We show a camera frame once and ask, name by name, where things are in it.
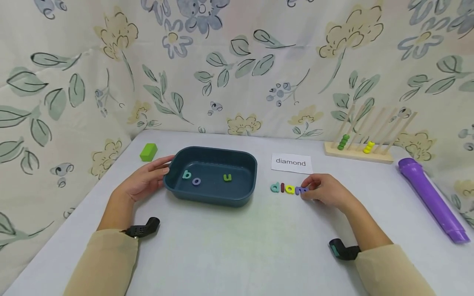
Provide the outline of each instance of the white table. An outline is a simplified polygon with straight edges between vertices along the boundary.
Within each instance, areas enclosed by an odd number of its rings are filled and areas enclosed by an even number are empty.
[[[339,179],[382,229],[402,245],[438,295],[472,295],[474,244],[455,245],[396,169],[408,154],[391,149],[393,165],[324,155],[322,142],[144,131],[123,152],[5,296],[61,295],[111,191],[143,165],[139,154],[156,143],[155,158],[187,146],[242,150],[255,156],[254,194],[242,208],[175,198],[161,190],[138,207],[136,224],[159,217],[156,236],[143,239],[128,295],[366,295],[353,262],[335,259],[328,242],[356,244],[335,209],[273,193],[275,182],[299,185],[306,175],[271,170],[273,152],[310,155],[316,172]],[[461,221],[471,239],[474,231]]]

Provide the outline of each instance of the curtain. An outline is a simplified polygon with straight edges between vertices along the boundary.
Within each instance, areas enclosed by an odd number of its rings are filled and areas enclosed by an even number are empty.
[[[144,129],[395,144],[474,226],[474,0],[3,1],[0,294]]]

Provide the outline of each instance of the purple tube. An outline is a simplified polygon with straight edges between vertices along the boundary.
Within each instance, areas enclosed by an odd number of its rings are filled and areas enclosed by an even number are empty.
[[[404,158],[398,162],[398,167],[451,240],[454,243],[470,242],[462,225],[426,178],[422,166],[413,158]]]

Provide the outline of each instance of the dark teal plastic bin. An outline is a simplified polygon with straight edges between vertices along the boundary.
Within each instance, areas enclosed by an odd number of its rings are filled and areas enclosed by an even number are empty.
[[[186,170],[191,173],[189,179],[183,179]],[[232,180],[225,181],[224,174],[230,174]],[[201,180],[199,185],[193,185],[195,178]],[[257,160],[253,155],[193,146],[176,154],[163,182],[166,189],[180,199],[240,207],[249,201],[256,178]]]

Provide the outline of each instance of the green foam cube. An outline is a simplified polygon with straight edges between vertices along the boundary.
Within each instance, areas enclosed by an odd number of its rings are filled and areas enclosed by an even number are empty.
[[[142,161],[152,161],[157,151],[158,147],[155,143],[148,143],[140,153],[140,158]]]

